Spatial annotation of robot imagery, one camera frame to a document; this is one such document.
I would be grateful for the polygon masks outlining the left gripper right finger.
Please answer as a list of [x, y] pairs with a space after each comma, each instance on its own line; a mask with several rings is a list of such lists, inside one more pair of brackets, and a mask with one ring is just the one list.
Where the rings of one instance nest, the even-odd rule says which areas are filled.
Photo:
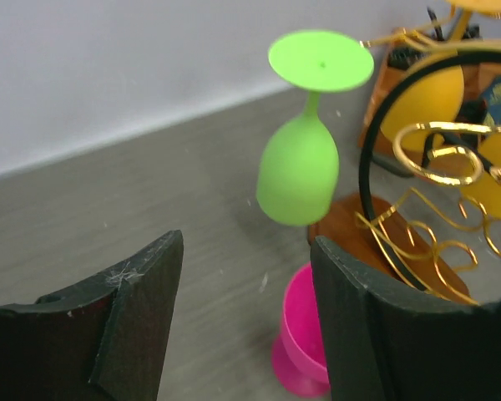
[[501, 400], [501, 300], [420, 292], [323, 236], [311, 266], [333, 399]]

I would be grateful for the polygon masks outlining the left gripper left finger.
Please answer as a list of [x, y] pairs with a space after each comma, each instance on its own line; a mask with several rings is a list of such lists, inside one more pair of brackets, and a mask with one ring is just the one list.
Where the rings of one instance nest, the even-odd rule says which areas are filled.
[[184, 255], [169, 231], [33, 304], [0, 306], [0, 400], [155, 400]]

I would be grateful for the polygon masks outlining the pink wine glass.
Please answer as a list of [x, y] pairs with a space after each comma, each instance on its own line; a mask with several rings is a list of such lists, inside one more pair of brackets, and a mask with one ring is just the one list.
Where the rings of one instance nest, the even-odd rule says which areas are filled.
[[317, 398], [330, 389], [311, 263], [286, 286], [271, 365], [280, 384], [296, 396]]

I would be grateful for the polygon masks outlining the green wine glass back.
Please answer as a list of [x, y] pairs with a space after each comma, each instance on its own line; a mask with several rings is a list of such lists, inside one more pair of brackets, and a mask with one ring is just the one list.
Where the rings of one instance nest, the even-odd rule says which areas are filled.
[[263, 151], [256, 200], [279, 224], [309, 226], [329, 211], [340, 171], [337, 145], [318, 114], [321, 95], [364, 85], [374, 61], [357, 40], [320, 29], [281, 36], [270, 46], [268, 61], [307, 97], [302, 111], [271, 136]]

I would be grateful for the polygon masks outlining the gold wire glass rack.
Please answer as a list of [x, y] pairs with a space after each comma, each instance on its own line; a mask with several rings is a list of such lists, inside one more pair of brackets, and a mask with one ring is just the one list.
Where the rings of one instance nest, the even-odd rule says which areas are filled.
[[[459, 57], [416, 72], [410, 82], [458, 65]], [[465, 99], [501, 75], [501, 63], [465, 71]], [[406, 126], [392, 153], [375, 151], [359, 189], [331, 204], [307, 238], [333, 240], [354, 257], [410, 287], [474, 304], [460, 278], [478, 258], [465, 240], [475, 233], [501, 259], [501, 125], [428, 121]]]

